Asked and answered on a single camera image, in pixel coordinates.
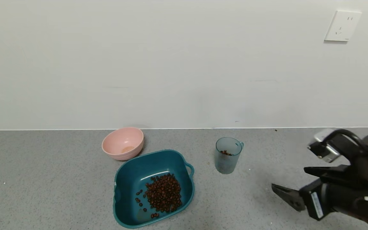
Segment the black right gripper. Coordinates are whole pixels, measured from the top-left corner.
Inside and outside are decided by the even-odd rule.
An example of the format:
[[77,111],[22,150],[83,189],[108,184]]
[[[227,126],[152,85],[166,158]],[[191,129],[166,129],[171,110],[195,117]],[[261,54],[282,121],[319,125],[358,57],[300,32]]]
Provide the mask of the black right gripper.
[[271,184],[272,191],[298,212],[307,208],[317,221],[332,212],[355,217],[354,201],[366,193],[366,183],[353,174],[351,166],[307,166],[304,172],[318,179],[299,191]]

